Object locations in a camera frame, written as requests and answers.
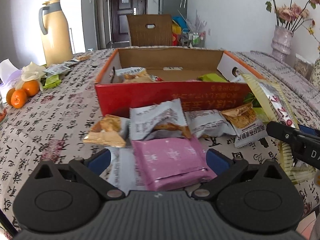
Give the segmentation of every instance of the chair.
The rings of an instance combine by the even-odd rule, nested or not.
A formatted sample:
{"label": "chair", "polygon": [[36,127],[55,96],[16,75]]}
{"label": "chair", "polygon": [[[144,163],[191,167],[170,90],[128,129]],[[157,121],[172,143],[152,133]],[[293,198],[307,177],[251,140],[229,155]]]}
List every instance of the chair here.
{"label": "chair", "polygon": [[171,46],[171,15],[127,15],[130,46]]}

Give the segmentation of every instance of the table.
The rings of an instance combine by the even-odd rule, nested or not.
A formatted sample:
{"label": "table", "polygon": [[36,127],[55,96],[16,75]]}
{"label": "table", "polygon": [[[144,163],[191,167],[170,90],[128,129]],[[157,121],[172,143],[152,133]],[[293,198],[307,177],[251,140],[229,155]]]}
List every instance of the table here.
{"label": "table", "polygon": [[[57,163],[68,163],[75,157],[88,158],[102,149],[101,146],[84,144],[82,139],[90,127],[102,118],[94,81],[113,51],[106,49],[89,53],[91,58],[74,66],[60,86],[38,93],[22,109],[7,106],[9,120],[0,126],[0,208],[14,226],[18,224],[12,212],[12,203],[41,158],[58,154]],[[318,90],[314,91],[310,84],[304,84],[304,89],[309,89],[312,98],[303,100],[296,94],[304,97],[303,92],[292,84],[292,78],[297,76],[294,70],[260,52],[235,54],[263,76],[280,83],[299,123],[320,128],[320,117],[316,114],[320,111],[312,103],[317,99]],[[203,139],[202,142],[206,148],[215,148],[231,158],[243,156],[250,163],[278,158],[272,138],[241,149],[234,148],[233,140],[234,137],[224,136]],[[119,153],[116,152],[115,156],[110,177],[114,177],[119,167]],[[101,177],[108,179],[109,174],[104,172]],[[313,180],[298,184],[296,188],[304,200],[306,214],[319,203],[320,188]]]}

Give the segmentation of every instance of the triangular hole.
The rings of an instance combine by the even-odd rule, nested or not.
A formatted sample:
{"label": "triangular hole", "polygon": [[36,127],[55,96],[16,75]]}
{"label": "triangular hole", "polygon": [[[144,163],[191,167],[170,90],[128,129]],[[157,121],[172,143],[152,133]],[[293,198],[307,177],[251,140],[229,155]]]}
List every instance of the triangular hole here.
{"label": "triangular hole", "polygon": [[40,168],[40,170],[36,175],[36,179],[45,179],[45,178],[51,178],[51,177],[53,177],[53,175],[48,165],[42,165],[42,167]]}
{"label": "triangular hole", "polygon": [[278,170],[276,169],[275,166],[270,165],[266,171],[266,173],[264,174],[265,178],[272,178],[272,179],[282,179],[280,173],[278,172]]}

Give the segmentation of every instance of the pink vase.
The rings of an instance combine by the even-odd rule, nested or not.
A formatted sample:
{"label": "pink vase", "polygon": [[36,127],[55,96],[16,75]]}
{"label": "pink vase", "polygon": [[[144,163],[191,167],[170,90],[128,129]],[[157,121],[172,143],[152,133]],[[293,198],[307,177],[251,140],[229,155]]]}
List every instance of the pink vase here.
{"label": "pink vase", "polygon": [[272,55],[281,61],[286,61],[287,56],[291,53],[293,32],[288,29],[277,26],[272,39]]}

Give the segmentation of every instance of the orange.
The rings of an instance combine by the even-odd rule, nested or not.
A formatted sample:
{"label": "orange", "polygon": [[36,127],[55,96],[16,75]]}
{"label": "orange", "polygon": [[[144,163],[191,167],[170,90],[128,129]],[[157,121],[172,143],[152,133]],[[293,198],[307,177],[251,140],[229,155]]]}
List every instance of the orange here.
{"label": "orange", "polygon": [[39,83],[37,80],[24,82],[22,89],[26,91],[28,97],[33,97],[39,92]]}
{"label": "orange", "polygon": [[25,90],[18,89],[13,92],[11,97],[11,104],[14,108],[21,108],[27,102],[27,94]]}
{"label": "orange", "polygon": [[15,92],[15,88],[11,88],[8,92],[7,92],[7,96],[5,97],[5,99],[7,100],[7,103],[9,106],[12,106],[11,104],[11,97],[13,92]]}

